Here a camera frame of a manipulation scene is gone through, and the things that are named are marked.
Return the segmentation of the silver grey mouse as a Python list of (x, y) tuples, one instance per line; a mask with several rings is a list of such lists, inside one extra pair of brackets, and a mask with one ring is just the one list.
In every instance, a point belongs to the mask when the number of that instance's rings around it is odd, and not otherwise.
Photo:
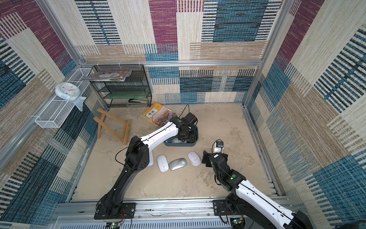
[(171, 171), (181, 169), (185, 166), (187, 166), (187, 161), (185, 158), (178, 158), (169, 163), (169, 169)]

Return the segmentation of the white oval mouse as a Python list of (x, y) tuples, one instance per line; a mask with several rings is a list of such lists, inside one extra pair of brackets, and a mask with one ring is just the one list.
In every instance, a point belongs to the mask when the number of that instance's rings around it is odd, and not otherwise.
[(161, 172), (167, 172), (169, 170), (169, 161), (165, 155), (159, 155), (157, 157), (157, 164)]

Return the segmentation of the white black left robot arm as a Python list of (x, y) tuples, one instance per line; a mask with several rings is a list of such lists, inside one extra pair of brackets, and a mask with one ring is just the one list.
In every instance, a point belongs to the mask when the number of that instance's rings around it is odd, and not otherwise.
[(186, 117), (173, 117), (158, 130), (143, 137), (134, 136), (126, 148), (123, 170), (111, 190), (101, 197), (95, 207), (94, 219), (117, 219), (123, 216), (123, 200), (126, 191), (136, 175), (150, 162), (150, 152), (168, 140), (177, 136), (183, 141), (195, 140), (198, 119), (189, 113)]

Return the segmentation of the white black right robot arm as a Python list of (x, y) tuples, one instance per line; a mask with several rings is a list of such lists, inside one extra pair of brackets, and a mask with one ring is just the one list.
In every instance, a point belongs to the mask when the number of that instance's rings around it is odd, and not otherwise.
[(226, 209), (230, 213), (245, 215), (264, 229), (312, 229), (309, 217), (293, 212), (259, 191), (239, 172), (227, 164), (227, 154), (203, 152), (202, 163), (212, 168), (216, 181), (230, 194)]

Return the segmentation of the yellow English textbook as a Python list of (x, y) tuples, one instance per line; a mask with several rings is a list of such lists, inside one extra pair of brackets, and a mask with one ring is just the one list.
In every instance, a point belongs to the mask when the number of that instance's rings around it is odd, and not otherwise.
[(178, 114), (162, 104), (155, 102), (150, 108), (141, 114), (140, 117), (156, 127), (163, 127), (173, 117), (178, 117)]

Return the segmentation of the black stapler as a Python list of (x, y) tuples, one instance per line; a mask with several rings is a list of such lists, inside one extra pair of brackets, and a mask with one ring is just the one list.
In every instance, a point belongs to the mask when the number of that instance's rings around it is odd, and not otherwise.
[(129, 99), (128, 103), (130, 104), (147, 104), (146, 100), (139, 100), (139, 99)]

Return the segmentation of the black mesh shelf rack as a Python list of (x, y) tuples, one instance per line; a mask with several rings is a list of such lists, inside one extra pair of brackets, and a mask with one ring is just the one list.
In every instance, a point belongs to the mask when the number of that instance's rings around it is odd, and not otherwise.
[[(92, 86), (108, 108), (150, 107), (152, 93), (143, 65), (94, 65), (91, 73), (104, 71), (132, 71), (124, 82), (96, 82)], [(129, 99), (146, 100), (147, 104), (130, 104)]]

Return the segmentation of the wooden tabletop easel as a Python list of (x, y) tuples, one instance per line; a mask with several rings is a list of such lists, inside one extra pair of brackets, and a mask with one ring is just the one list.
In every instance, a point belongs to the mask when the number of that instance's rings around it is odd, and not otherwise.
[(102, 130), (104, 129), (121, 143), (127, 145), (129, 131), (131, 128), (131, 120), (122, 120), (101, 108), (98, 108), (97, 112), (100, 115), (93, 118), (93, 120), (98, 124), (97, 138), (101, 138)]

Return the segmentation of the colourful magazine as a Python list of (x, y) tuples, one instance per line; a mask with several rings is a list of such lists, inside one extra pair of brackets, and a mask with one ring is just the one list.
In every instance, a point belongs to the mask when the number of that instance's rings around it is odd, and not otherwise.
[(83, 77), (82, 80), (96, 82), (124, 82), (131, 74), (131, 70), (95, 72)]

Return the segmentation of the white round clock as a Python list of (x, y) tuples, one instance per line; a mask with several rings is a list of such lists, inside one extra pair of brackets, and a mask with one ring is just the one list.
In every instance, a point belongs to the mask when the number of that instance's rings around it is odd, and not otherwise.
[(69, 82), (62, 82), (55, 88), (55, 93), (58, 97), (66, 101), (75, 101), (81, 94), (78, 86)]

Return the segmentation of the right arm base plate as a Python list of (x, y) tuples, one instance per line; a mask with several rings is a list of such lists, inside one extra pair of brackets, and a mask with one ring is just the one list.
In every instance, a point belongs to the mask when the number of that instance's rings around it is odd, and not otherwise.
[(213, 209), (215, 216), (224, 215), (248, 215), (252, 212), (253, 208), (243, 200), (226, 200), (219, 199), (213, 200)]

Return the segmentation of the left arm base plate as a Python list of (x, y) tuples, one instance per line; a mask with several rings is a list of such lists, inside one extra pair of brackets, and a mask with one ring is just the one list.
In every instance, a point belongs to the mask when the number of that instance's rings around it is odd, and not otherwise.
[(136, 203), (122, 203), (107, 206), (106, 203), (98, 203), (94, 215), (95, 220), (102, 219), (133, 219)]

